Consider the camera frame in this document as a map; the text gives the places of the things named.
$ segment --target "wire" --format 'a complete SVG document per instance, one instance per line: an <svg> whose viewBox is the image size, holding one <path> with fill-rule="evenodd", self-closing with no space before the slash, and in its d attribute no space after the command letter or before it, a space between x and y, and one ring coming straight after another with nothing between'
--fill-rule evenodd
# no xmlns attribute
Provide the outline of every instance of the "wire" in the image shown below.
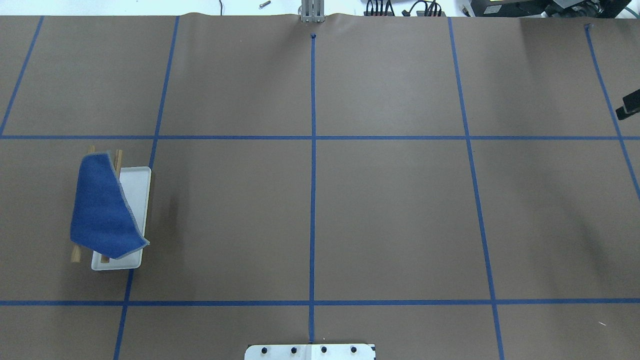
<svg viewBox="0 0 640 360"><path fill-rule="evenodd" d="M636 17L636 19L640 19L640 15L638 15L638 13L637 13L637 12L635 12L635 11L631 10L630 8L625 8L625 10L626 10L626 11L628 11L628 12L630 12L630 13L631 13L631 15L635 16L635 17Z"/></svg>
<svg viewBox="0 0 640 360"><path fill-rule="evenodd" d="M418 0L415 3L413 3L413 5L411 5L411 8L409 9L409 11L403 10L402 14L404 16L411 16L411 12L413 11L413 8L419 3L424 3L424 16L432 16L432 17L442 16L442 6L436 3L435 0L433 1Z"/></svg>
<svg viewBox="0 0 640 360"><path fill-rule="evenodd" d="M387 0L387 7L385 8L385 16L387 16L387 12L389 11L389 8L391 9L391 16L396 16L396 13L394 12L394 6L391 5L391 0Z"/></svg>

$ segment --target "blue tape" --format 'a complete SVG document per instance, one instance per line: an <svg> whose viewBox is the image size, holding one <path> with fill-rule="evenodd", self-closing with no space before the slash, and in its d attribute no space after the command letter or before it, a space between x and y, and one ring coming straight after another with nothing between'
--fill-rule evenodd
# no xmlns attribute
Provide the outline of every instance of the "blue tape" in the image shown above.
<svg viewBox="0 0 640 360"><path fill-rule="evenodd" d="M113 360L118 360L120 357L120 346L122 345L122 336L124 334L124 325L127 321L127 310L129 309L129 297L131 296L131 284L133 283L134 269L129 270L129 276L127 277L127 287L124 291L124 301L122 304L122 313L120 314L120 325L118 326L118 336L116 337L116 346L113 351Z"/></svg>
<svg viewBox="0 0 640 360"><path fill-rule="evenodd" d="M3 135L5 140L155 140L154 135ZM618 136L471 135L471 140L618 141ZM158 140L466 140L464 135L159 135ZM640 140L640 136L622 136Z"/></svg>
<svg viewBox="0 0 640 360"><path fill-rule="evenodd" d="M162 140L311 140L313 136L296 135L160 135Z"/></svg>
<svg viewBox="0 0 640 360"><path fill-rule="evenodd" d="M178 25L180 24L180 17L175 17L175 23L173 24L173 36L171 39L171 47L169 48L169 60L166 62L166 72L164 73L164 84L162 86L162 96L160 96L160 106L158 107L158 118L156 121L156 131L154 133L154 143L151 145L151 157L149 158L149 167L154 167L156 160L156 148L158 145L158 138L160 135L160 126L162 125L162 115L164 113L164 100L166 99L166 89L169 87L169 75L171 74L171 64L173 62L173 50L175 49L175 39L178 35Z"/></svg>
<svg viewBox="0 0 640 360"><path fill-rule="evenodd" d="M316 306L437 306L491 305L489 299L470 300L316 300Z"/></svg>
<svg viewBox="0 0 640 360"><path fill-rule="evenodd" d="M474 154L471 148L471 137L469 135L469 126L467 122L467 107L465 106L465 98L462 92L462 81L460 80L460 66L458 65L458 54L456 52L456 40L453 35L453 24L451 18L447 18L449 22L449 36L451 38L451 53L453 56L453 64L456 71L456 82L458 83L458 98L460 100L460 111L462 113L462 123L465 128L465 137L467 141L467 154L469 157L469 167L471 169L471 180L474 186L474 196L476 198L476 211L478 215L478 225L480 227L480 237L482 239L482 248L484 253L484 266L486 268L486 277L489 284L489 295L491 300L495 300L495 288L493 287L493 272L491 270L491 261L489 258L489 246L486 242L486 232L484 230L484 218L482 214L482 204L480 202L480 193L478 191L478 183L476 176L476 165L474 164ZM495 327L495 337L498 345L498 355L500 360L504 360L504 350L502 347L502 333L500 331L500 319L498 317L498 308L492 305L493 309L493 325Z"/></svg>
<svg viewBox="0 0 640 360"><path fill-rule="evenodd" d="M613 106L611 106L611 100L609 98L609 93L607 92L607 87L604 85L604 80L602 79L602 73L600 73L600 66L598 66L598 59L596 58L596 52L593 49L593 43L591 42L591 30L592 25L586 24L584 26L584 33L587 36L587 44L589 45L589 51L591 52L591 59L593 60L593 67L596 70L596 74L598 75L598 81L600 82L600 88L602 89L602 94L604 95L604 99L607 102L607 108L609 109L609 115L611 116L611 121L613 121L613 126L616 128L616 133L618 134L618 140L620 141L620 148L622 149L622 155L625 157L625 161L627 162L627 168L629 169L629 174L631 175L631 181L634 184L634 188L636 189L636 196L640 200L640 186L638 186L638 180L636 179L636 172L634 172L634 167L631 165L631 159L629 158L629 154L627 152L627 146L625 145L624 138L622 137L622 132L620 131L620 126L618 125L618 119L616 118L616 113L613 111Z"/></svg>
<svg viewBox="0 0 640 360"><path fill-rule="evenodd" d="M7 140L151 140L153 135L3 135Z"/></svg>
<svg viewBox="0 0 640 360"><path fill-rule="evenodd" d="M127 307L251 307L309 306L308 300L152 300L128 301ZM123 306L124 301L101 300L0 300L0 306ZM451 299L451 300L315 300L314 306L509 306L545 304L640 304L640 298L577 298L577 299Z"/></svg>
<svg viewBox="0 0 640 360"><path fill-rule="evenodd" d="M99 300L0 300L0 306L122 306L122 301Z"/></svg>
<svg viewBox="0 0 640 360"><path fill-rule="evenodd" d="M201 306L201 307L243 307L243 306L308 306L307 300L214 300L214 301L129 301L129 306Z"/></svg>
<svg viewBox="0 0 640 360"><path fill-rule="evenodd" d="M541 305L541 304L640 304L638 298L596 298L596 299L502 299L496 305Z"/></svg>
<svg viewBox="0 0 640 360"><path fill-rule="evenodd" d="M2 134L4 133L4 127L6 126L6 122L9 120L9 114L11 113L13 102L15 101L15 97L18 95L18 89L20 89L20 84L22 83L22 77L24 76L25 70L27 70L27 64L29 63L29 59L31 59L31 53L33 52L33 48L34 46L36 46L36 40L38 40L38 35L40 34L40 29L42 28L43 21L44 21L44 16L41 16L40 21L38 21L38 26L36 26L36 32L33 34L33 38L31 39L31 44L29 45L29 51L27 51L27 56L24 57L24 62L22 63L22 68L20 69L18 80L16 80L15 86L13 87L13 92L11 94L11 98L9 99L9 105L7 105L6 111L4 112L2 124L0 124L0 136L2 136Z"/></svg>
<svg viewBox="0 0 640 360"><path fill-rule="evenodd" d="M309 231L309 342L315 340L316 299L316 34L311 34L311 209Z"/></svg>

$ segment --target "wooden stick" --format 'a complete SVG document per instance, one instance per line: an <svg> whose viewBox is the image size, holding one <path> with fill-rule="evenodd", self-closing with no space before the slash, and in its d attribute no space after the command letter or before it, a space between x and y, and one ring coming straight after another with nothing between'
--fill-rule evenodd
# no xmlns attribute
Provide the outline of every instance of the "wooden stick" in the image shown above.
<svg viewBox="0 0 640 360"><path fill-rule="evenodd" d="M116 155L113 159L113 168L116 170L116 178L120 180L120 169L122 168L122 150L116 150ZM109 257L102 255L100 262L103 264L109 263Z"/></svg>
<svg viewBox="0 0 640 360"><path fill-rule="evenodd" d="M95 146L90 145L89 149L87 149L87 154L91 154L95 152ZM80 253L80 245L74 243L74 247L73 249L71 249L71 262L72 263L79 263L80 262L80 257L81 257L81 253Z"/></svg>

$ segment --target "blue towel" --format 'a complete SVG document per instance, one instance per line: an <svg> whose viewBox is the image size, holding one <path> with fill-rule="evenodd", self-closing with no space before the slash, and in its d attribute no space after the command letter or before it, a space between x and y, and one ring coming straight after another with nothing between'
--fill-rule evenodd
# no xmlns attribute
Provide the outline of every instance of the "blue towel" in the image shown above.
<svg viewBox="0 0 640 360"><path fill-rule="evenodd" d="M140 234L106 152L86 155L80 164L71 241L111 259L149 244Z"/></svg>

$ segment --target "white plate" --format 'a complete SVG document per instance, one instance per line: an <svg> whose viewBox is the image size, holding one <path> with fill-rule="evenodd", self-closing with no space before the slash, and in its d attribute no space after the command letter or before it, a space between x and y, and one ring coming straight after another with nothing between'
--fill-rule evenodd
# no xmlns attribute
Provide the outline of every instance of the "white plate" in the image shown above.
<svg viewBox="0 0 640 360"><path fill-rule="evenodd" d="M375 360L375 348L373 344L252 345L244 360Z"/></svg>
<svg viewBox="0 0 640 360"><path fill-rule="evenodd" d="M147 206L149 204L149 189L151 187L151 169L148 167L125 167L120 169L120 183L127 198L138 229L144 236L147 224ZM93 252L91 268L94 270L122 270L135 269L142 263L142 249L133 252L122 259L109 259L103 264L100 255Z"/></svg>

